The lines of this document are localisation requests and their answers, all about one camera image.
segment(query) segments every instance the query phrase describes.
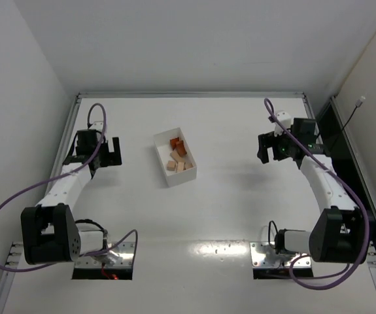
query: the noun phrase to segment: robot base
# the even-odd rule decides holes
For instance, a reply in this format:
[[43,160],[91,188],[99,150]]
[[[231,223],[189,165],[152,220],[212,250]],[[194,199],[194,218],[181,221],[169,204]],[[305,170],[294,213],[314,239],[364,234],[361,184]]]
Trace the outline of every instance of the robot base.
[[[276,254],[267,241],[250,242],[254,279],[276,279],[276,276],[289,276],[291,262],[299,254]],[[294,274],[298,277],[313,277],[311,259],[302,258],[294,265]]]
[[132,280],[134,248],[135,242],[123,242],[99,258],[82,256],[75,262],[72,279],[109,280],[101,273],[102,263],[104,263],[104,272],[109,277],[116,276],[118,280]]

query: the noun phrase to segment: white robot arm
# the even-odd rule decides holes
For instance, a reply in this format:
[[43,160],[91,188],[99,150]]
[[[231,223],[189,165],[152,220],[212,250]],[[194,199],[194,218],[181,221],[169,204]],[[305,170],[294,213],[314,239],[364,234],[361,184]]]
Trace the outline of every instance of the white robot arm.
[[[291,125],[288,113],[277,111],[275,114],[301,144],[335,173],[332,159],[326,155],[328,152],[316,143],[315,120],[295,118]],[[297,163],[309,181],[320,209],[320,218],[312,231],[279,230],[275,237],[276,253],[306,253],[316,262],[353,263],[362,248],[364,221],[360,209],[342,185],[306,156],[278,124],[275,131],[259,135],[258,140],[258,158],[264,164],[269,162],[268,148],[272,148],[274,160],[292,158]]]
[[[79,231],[71,214],[80,193],[99,167],[122,164],[119,138],[112,138],[114,152],[109,152],[106,138],[100,136],[102,127],[102,122],[94,122],[87,130],[77,131],[76,154],[73,155],[73,140],[61,169],[61,174],[70,174],[56,181],[36,206],[22,211],[22,238],[28,264],[73,262],[81,254],[106,248],[105,230]],[[92,162],[72,172],[88,160],[99,141],[103,143]]]

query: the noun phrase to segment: white table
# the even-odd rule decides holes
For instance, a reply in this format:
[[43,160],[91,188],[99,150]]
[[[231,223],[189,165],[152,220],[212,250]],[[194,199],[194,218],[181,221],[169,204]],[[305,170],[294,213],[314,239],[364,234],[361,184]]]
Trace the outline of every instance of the white table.
[[[307,116],[300,97],[272,101]],[[73,215],[101,223],[115,239],[138,229],[133,280],[71,280],[73,264],[18,274],[4,313],[376,313],[365,264],[323,292],[253,279],[248,241],[265,241],[269,220],[312,230],[320,214],[293,161],[263,165],[256,157],[257,135],[273,130],[263,98],[83,98],[74,131],[86,127],[95,102],[106,108],[108,136],[120,137],[124,164],[98,170]],[[93,119],[101,119],[98,109]],[[182,128],[198,171],[196,180],[168,188],[152,136],[174,127]],[[238,240],[238,249],[215,254],[201,249],[207,240]],[[313,271],[342,267],[314,263]]]

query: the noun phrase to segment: open box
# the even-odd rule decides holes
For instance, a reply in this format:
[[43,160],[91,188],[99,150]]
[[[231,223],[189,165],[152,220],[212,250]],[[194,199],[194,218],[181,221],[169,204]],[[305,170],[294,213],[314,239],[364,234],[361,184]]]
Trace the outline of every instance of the open box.
[[[170,140],[178,137],[184,143],[186,155],[183,157],[185,163],[191,162],[193,167],[182,172],[176,173],[176,171],[167,170],[167,162],[173,160],[170,153],[173,151],[170,146]],[[167,185],[175,186],[187,181],[196,179],[196,163],[192,153],[190,152],[188,142],[182,133],[180,128],[172,129],[169,131],[161,132],[153,136],[154,146],[156,147],[157,156],[162,165],[164,177],[166,178]]]

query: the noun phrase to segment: purple cable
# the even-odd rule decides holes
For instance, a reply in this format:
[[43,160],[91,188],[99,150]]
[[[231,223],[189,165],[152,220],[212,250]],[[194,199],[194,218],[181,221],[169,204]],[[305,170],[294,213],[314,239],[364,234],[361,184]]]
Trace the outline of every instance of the purple cable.
[[[300,256],[298,258],[296,258],[293,263],[295,264],[295,261],[296,260],[301,260],[302,258],[304,257],[308,257],[309,255],[303,255],[303,256]],[[303,280],[314,280],[314,279],[329,279],[329,278],[333,278],[333,277],[337,277],[337,276],[340,276],[341,274],[345,273],[350,267],[350,264],[347,264],[346,267],[339,271],[338,273],[333,273],[331,275],[325,275],[325,276],[319,276],[319,277],[298,277],[298,279],[303,279]],[[278,279],[292,279],[291,277],[289,276],[282,276],[282,275],[275,275],[275,274],[266,274],[266,276],[268,277],[273,277],[273,278],[278,278]]]
[[[102,104],[100,103],[95,103],[94,105],[92,105],[89,109],[89,113],[88,113],[88,122],[90,120],[90,114],[93,110],[94,107],[100,107],[102,109],[102,114],[103,114],[103,127],[102,127],[102,132],[101,132],[101,139],[104,138],[105,136],[105,132],[106,132],[106,127],[107,127],[107,114],[106,114],[106,111],[105,111],[105,108],[102,106]],[[99,149],[101,147],[101,144],[102,144],[102,141],[99,141],[96,148],[95,148],[95,151],[94,153],[89,157],[89,159],[84,163],[82,164],[81,166],[77,167],[76,169],[68,172],[68,173],[64,173],[62,175],[58,175],[57,177],[52,177],[50,179],[47,179],[47,180],[44,180],[44,181],[41,181],[39,183],[35,183],[34,185],[31,185],[19,192],[17,192],[16,194],[12,195],[10,198],[8,198],[7,200],[5,200],[2,204],[0,204],[0,210],[2,208],[4,208],[4,206],[9,203],[10,201],[14,200],[15,198],[17,198],[18,196],[22,195],[23,193],[26,193],[34,188],[37,188],[38,186],[41,186],[41,185],[44,185],[44,184],[47,184],[49,182],[52,182],[52,181],[55,181],[55,180],[58,180],[58,179],[62,179],[62,178],[65,178],[66,176],[72,174],[72,173],[75,173],[81,169],[83,169],[84,167],[86,167],[97,155],[97,153],[99,152]],[[12,273],[26,273],[28,271],[33,271],[33,270],[40,270],[42,268],[45,268],[45,267],[48,267],[48,266],[51,266],[52,264],[45,264],[45,265],[41,265],[41,266],[37,266],[37,267],[32,267],[32,268],[26,268],[26,269],[22,269],[22,270],[17,270],[17,269],[14,269],[14,268],[9,268],[9,267],[5,267],[4,265],[0,265],[0,270],[5,270],[5,271],[11,271]]]
[[294,275],[294,272],[293,272],[293,267],[294,267],[294,264],[302,257],[300,258],[297,258],[295,259],[291,265],[290,265],[290,276],[291,276],[291,279],[294,280],[297,284],[299,284],[300,286],[304,287],[304,288],[308,288],[308,289],[311,289],[311,290],[328,290],[328,289],[331,289],[331,288],[334,288],[338,285],[340,285],[343,281],[345,281],[346,279],[348,279],[350,277],[350,275],[352,275],[354,273],[354,271],[357,269],[357,267],[359,266],[359,264],[361,263],[361,261],[364,259],[364,255],[365,255],[365,252],[368,248],[368,245],[369,245],[369,220],[368,220],[368,215],[367,215],[367,212],[366,212],[366,209],[365,209],[365,206],[364,204],[361,202],[361,200],[359,199],[359,197],[356,195],[355,192],[353,192],[353,190],[350,188],[349,185],[347,185],[342,179],[340,179],[335,173],[331,172],[323,163],[319,162],[313,154],[311,154],[311,152],[309,152],[309,150],[300,143],[300,141],[298,141],[278,120],[277,116],[275,115],[275,111],[273,110],[273,105],[272,105],[272,102],[268,99],[268,98],[265,98],[264,100],[264,104],[265,104],[265,107],[266,107],[266,110],[269,112],[271,118],[282,128],[282,130],[285,132],[285,134],[287,134],[287,136],[289,136],[289,138],[291,140],[293,140],[293,142],[295,144],[298,145],[298,147],[300,149],[302,149],[304,151],[304,153],[310,157],[312,160],[314,160],[314,162],[316,164],[318,164],[318,166],[320,166],[324,171],[326,171],[327,173],[329,173],[338,183],[342,184],[343,188],[349,193],[349,195],[351,195],[353,197],[353,199],[355,200],[356,204],[359,206],[361,212],[362,212],[362,216],[364,218],[364,240],[362,242],[362,247],[361,247],[361,250],[359,252],[359,255],[358,257],[356,257],[356,260],[355,260],[355,263],[350,267],[350,269],[342,276],[340,277],[338,280],[332,282],[332,283],[329,283],[327,285],[324,285],[324,286],[312,286],[312,285],[308,285],[307,283],[302,283],[300,280],[298,280],[298,278]]
[[100,250],[100,251],[94,251],[94,252],[89,252],[82,254],[81,256],[99,256],[102,254],[106,254],[110,250],[115,249],[119,244],[125,241],[127,237],[129,237],[130,234],[134,233],[135,234],[135,244],[134,244],[134,255],[133,255],[133,260],[132,260],[132,268],[134,268],[134,263],[135,263],[135,254],[137,253],[137,246],[138,246],[138,231],[136,229],[132,229],[130,232],[128,232],[120,241],[114,243],[114,245],[111,245],[108,249],[105,250]]

